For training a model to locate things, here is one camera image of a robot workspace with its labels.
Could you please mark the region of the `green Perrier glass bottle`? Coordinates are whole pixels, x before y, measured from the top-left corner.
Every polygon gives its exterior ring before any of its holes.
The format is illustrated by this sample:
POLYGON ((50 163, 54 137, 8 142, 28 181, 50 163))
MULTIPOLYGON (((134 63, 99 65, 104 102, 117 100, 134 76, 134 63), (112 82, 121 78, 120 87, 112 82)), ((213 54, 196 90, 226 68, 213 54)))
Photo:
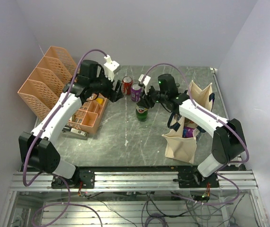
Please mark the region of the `green Perrier glass bottle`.
POLYGON ((136 114, 138 121, 145 122, 147 120, 148 109, 141 106, 141 105, 137 105, 136 110, 135 110, 135 114, 136 114))

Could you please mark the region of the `purple Fanta can front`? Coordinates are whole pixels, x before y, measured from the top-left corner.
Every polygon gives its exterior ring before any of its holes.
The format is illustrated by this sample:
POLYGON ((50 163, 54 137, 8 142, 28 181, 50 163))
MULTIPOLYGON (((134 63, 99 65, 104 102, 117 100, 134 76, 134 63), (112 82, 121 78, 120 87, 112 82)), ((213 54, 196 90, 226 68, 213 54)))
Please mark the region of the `purple Fanta can front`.
POLYGON ((193 138, 194 137, 194 132, 195 132, 195 129, 185 126, 183 128, 182 137, 183 138, 193 138))

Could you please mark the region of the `cream canvas tote bag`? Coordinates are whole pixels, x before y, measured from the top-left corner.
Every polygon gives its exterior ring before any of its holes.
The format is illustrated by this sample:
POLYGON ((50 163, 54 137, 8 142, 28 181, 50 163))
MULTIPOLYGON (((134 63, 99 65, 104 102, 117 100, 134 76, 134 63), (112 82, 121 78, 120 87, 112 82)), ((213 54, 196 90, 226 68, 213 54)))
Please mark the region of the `cream canvas tote bag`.
MULTIPOLYGON (((194 98, 199 105, 211 111, 215 100, 212 84, 201 89, 192 81, 189 86, 192 98, 194 98)), ((167 141, 165 157, 190 164, 194 163, 194 156, 197 149, 197 138, 201 134, 201 130, 198 128, 198 125, 183 116, 171 113, 167 122, 167 127, 170 131, 167 134, 162 135, 167 141), (195 129, 193 138, 182 137, 183 128, 185 126, 195 129)))

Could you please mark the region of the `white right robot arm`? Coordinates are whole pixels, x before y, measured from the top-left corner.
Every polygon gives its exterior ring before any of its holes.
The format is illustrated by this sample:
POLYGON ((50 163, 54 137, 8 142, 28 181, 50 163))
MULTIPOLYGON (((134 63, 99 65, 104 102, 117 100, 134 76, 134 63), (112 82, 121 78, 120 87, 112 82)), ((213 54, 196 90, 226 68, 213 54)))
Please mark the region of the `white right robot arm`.
POLYGON ((158 77, 159 90, 155 90, 150 82, 149 76, 140 76, 139 84, 143 89, 136 108, 147 112, 159 103, 171 113, 167 122, 170 131, 163 135, 167 141, 165 157, 192 164, 198 134, 207 132, 213 139, 211 154, 196 167, 192 176, 197 187, 203 187, 210 175, 247 151, 241 123, 211 112, 215 98, 210 85, 201 90, 191 82, 190 88, 194 89, 191 94, 189 90, 180 93, 171 74, 158 77))

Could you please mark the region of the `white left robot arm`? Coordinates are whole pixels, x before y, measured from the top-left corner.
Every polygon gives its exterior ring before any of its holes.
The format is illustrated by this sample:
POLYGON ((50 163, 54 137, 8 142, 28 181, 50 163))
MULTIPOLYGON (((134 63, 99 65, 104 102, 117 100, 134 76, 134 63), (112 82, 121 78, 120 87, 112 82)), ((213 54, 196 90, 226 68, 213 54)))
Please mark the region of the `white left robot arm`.
POLYGON ((63 177, 63 182, 70 188, 80 183, 78 167, 65 161, 54 144, 68 120, 93 94, 101 94, 111 102, 123 97, 121 81, 114 80, 120 65, 110 56, 106 56, 105 61, 104 65, 92 60, 79 63, 49 114, 30 133, 20 135, 18 142, 25 186, 30 185, 26 180, 28 166, 63 177))

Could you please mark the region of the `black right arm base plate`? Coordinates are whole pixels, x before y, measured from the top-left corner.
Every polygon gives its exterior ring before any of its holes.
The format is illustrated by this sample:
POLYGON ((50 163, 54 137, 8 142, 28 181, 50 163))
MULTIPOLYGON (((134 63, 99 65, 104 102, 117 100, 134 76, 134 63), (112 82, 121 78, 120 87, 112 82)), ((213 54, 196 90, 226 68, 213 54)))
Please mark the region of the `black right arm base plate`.
POLYGON ((178 176, 172 180, 177 182, 180 188, 218 188, 219 182, 216 174, 203 177, 198 172, 178 172, 178 176))

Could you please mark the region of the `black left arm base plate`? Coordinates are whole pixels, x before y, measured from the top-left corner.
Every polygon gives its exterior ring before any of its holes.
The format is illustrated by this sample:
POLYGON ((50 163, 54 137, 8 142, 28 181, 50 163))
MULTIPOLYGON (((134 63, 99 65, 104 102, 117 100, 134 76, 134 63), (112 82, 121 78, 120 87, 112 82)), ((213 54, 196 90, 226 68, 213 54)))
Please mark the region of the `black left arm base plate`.
POLYGON ((82 189, 93 189, 95 184, 95 173, 92 170, 80 169, 77 170, 71 179, 64 177, 53 177, 51 188, 52 189, 64 189, 66 181, 69 188, 82 188, 82 189))

